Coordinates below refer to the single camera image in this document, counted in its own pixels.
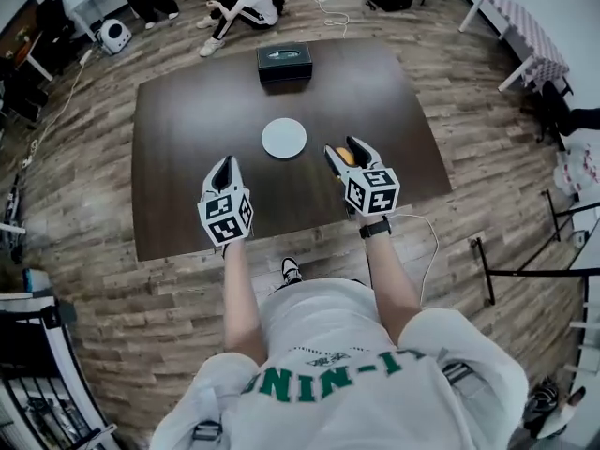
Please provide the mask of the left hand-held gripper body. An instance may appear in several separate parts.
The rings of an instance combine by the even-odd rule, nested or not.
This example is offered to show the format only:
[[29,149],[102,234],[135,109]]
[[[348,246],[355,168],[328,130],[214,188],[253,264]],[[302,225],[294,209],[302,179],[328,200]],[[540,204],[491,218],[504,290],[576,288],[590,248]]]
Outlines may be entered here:
[[246,187],[232,185],[217,191],[205,184],[197,208],[202,226],[216,248],[250,234],[254,210]]

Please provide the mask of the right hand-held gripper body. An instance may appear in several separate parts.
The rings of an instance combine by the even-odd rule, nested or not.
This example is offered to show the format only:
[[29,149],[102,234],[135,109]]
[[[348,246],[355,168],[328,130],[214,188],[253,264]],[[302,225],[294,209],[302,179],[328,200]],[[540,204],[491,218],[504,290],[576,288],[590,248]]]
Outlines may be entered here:
[[396,209],[400,183],[392,168],[350,166],[339,180],[343,185],[344,201],[354,213],[362,217],[382,216]]

